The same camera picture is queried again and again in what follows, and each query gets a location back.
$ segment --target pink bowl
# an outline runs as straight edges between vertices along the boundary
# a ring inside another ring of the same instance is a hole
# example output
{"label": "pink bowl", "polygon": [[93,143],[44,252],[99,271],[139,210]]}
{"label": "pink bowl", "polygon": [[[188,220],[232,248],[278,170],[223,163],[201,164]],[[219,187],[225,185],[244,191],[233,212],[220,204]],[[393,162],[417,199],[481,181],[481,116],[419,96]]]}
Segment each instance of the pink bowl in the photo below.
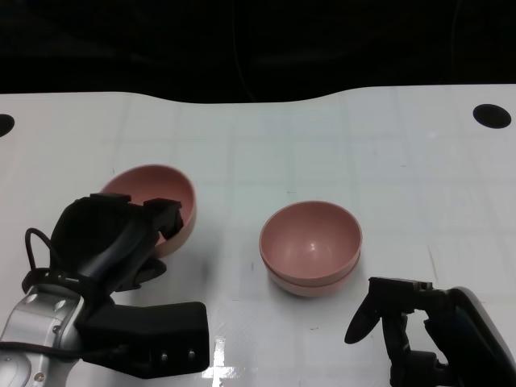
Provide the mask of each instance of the pink bowl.
{"label": "pink bowl", "polygon": [[159,258],[175,252],[194,230],[197,216],[194,186],[177,169],[166,165],[143,165],[129,169],[107,183],[102,192],[131,195],[131,202],[140,205],[154,198],[181,202],[180,212],[184,226],[169,240],[160,237],[156,245]]}
{"label": "pink bowl", "polygon": [[336,283],[360,254],[355,217],[328,202],[299,202],[276,212],[260,235],[260,254],[276,275],[300,286]]}
{"label": "pink bowl", "polygon": [[289,293],[296,294],[301,297],[323,297],[323,296],[329,296],[330,294],[336,293],[337,291],[341,290],[349,281],[351,278],[353,271],[355,270],[356,266],[358,265],[358,261],[360,260],[360,257],[356,261],[355,265],[352,267],[351,271],[344,276],[344,278],[341,278],[337,282],[334,282],[333,284],[324,285],[324,286],[299,286],[292,284],[285,279],[279,277],[277,274],[275,274],[272,270],[269,269],[268,274],[271,277],[271,279],[283,290],[286,290]]}

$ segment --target black hole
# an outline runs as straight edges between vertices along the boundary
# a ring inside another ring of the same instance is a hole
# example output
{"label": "black hole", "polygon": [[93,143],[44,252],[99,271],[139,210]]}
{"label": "black hole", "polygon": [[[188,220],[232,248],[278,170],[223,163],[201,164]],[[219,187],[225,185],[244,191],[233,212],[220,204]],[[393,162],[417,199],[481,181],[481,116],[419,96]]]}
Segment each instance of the black hole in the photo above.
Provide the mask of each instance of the black hole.
{"label": "black hole", "polygon": [[508,127],[511,121],[510,114],[503,107],[496,105],[479,105],[473,111],[473,117],[479,124],[492,129]]}
{"label": "black hole", "polygon": [[3,137],[15,126],[15,119],[8,114],[0,114],[0,137]]}

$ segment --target bowl rim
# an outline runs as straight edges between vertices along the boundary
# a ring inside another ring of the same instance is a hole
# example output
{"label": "bowl rim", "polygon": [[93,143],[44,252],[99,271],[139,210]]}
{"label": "bowl rim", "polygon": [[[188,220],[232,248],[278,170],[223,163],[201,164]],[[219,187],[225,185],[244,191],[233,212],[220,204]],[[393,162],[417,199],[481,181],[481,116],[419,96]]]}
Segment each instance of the bowl rim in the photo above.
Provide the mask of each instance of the bowl rim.
{"label": "bowl rim", "polygon": [[346,264],[342,265],[341,267],[339,267],[337,270],[331,272],[331,273],[328,273],[324,276],[318,276],[318,277],[295,277],[291,274],[288,274],[288,273],[285,273],[284,271],[282,270],[279,270],[274,264],[271,264],[271,261],[267,258],[267,256],[265,255],[264,253],[264,249],[262,247],[262,241],[263,241],[263,235],[264,235],[264,231],[265,229],[267,228],[268,224],[274,219],[274,217],[276,217],[278,214],[280,214],[281,212],[283,212],[284,210],[287,210],[288,208],[290,207],[294,207],[294,206],[303,206],[303,205],[306,205],[306,204],[309,204],[309,203],[318,203],[318,204],[323,204],[323,205],[327,205],[327,206],[333,206],[334,208],[336,208],[337,210],[342,210],[344,211],[347,215],[349,215],[353,221],[355,222],[355,224],[358,226],[358,231],[359,231],[359,234],[360,234],[360,240],[359,240],[359,243],[358,243],[358,248],[356,249],[356,251],[352,254],[352,256],[356,256],[357,253],[360,254],[360,249],[362,248],[362,241],[363,241],[363,234],[362,234],[362,227],[360,226],[360,223],[358,222],[358,219],[355,217],[355,215],[353,215],[350,211],[346,210],[344,207],[342,206],[339,206],[338,204],[334,204],[332,202],[326,202],[326,201],[323,201],[323,200],[305,200],[303,202],[295,202],[293,204],[289,204],[288,206],[285,206],[281,209],[279,209],[278,211],[276,211],[269,219],[267,219],[267,222],[265,222],[264,226],[262,227],[261,229],[261,232],[260,232],[260,239],[259,239],[259,243],[258,243],[258,247],[260,249],[260,255],[261,255],[261,258],[262,260],[264,261],[264,263],[266,263],[266,265],[268,265],[268,267],[270,269],[272,269],[278,276],[282,277],[282,276],[287,276],[287,277],[292,277],[292,278],[297,278],[299,280],[322,280],[323,278],[326,278],[326,277],[329,277],[329,276],[332,276],[342,270],[344,270],[345,268],[347,268],[350,264],[355,264],[355,262],[353,262],[353,260],[350,260],[348,261]]}
{"label": "bowl rim", "polygon": [[[170,165],[165,165],[165,164],[144,164],[144,165],[136,165],[135,167],[132,167],[132,168],[129,168],[121,173],[119,173],[118,175],[112,177],[103,187],[102,189],[100,190],[101,193],[104,193],[105,192],[105,189],[106,187],[111,184],[113,181],[119,179],[120,177],[128,174],[128,173],[132,173],[134,172],[135,170],[138,170],[138,169],[147,169],[147,168],[155,168],[155,167],[158,167],[158,168],[163,168],[163,169],[169,169],[171,171],[174,171],[176,173],[178,173],[180,176],[182,176],[186,182],[188,183],[190,189],[192,190],[192,196],[193,196],[193,200],[192,200],[192,210],[190,211],[190,214],[189,214],[189,217],[188,219],[186,219],[185,223],[183,224],[183,227],[179,230],[179,232],[181,232],[184,228],[186,228],[186,225],[187,224],[190,224],[190,222],[192,222],[194,216],[192,216],[194,214],[194,209],[197,207],[197,195],[195,193],[195,187],[194,187],[194,184],[192,183],[192,181],[185,175],[185,173],[183,173],[181,170],[177,169],[177,168],[174,168],[174,167],[171,167]],[[169,240],[172,240],[173,238],[175,238],[178,234],[176,234],[175,236],[173,236],[171,239],[166,239],[163,243],[167,243]]]}

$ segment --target table surface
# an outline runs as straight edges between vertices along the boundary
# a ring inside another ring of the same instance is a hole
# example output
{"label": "table surface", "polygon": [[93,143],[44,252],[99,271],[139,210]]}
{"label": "table surface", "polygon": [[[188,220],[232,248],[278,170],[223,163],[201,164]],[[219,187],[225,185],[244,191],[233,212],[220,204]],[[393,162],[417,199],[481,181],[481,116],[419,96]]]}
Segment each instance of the table surface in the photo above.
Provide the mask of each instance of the table surface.
{"label": "table surface", "polygon": [[[381,329],[343,337],[371,276],[462,285],[479,297],[516,353],[516,131],[481,126],[473,109],[516,113],[516,85],[354,89],[302,102],[194,105],[138,94],[0,96],[15,128],[0,139],[0,323],[23,296],[23,234],[51,234],[73,200],[140,164],[191,177],[198,223],[169,270],[120,303],[201,301],[210,368],[142,381],[80,363],[67,385],[388,386]],[[267,277],[258,251],[266,219],[290,203],[348,208],[364,245],[334,296],[296,298]],[[38,264],[47,264],[41,244]],[[411,316],[412,348],[435,351]]]}

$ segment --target stacked bowls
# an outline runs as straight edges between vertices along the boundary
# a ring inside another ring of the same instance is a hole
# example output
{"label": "stacked bowls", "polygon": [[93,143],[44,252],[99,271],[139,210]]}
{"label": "stacked bowls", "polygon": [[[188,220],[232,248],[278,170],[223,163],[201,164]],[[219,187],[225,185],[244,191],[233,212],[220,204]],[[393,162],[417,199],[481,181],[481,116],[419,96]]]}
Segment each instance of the stacked bowls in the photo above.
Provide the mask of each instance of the stacked bowls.
{"label": "stacked bowls", "polygon": [[334,293],[360,258],[356,218],[329,202],[299,202],[276,212],[260,234],[260,254],[281,288],[303,297]]}

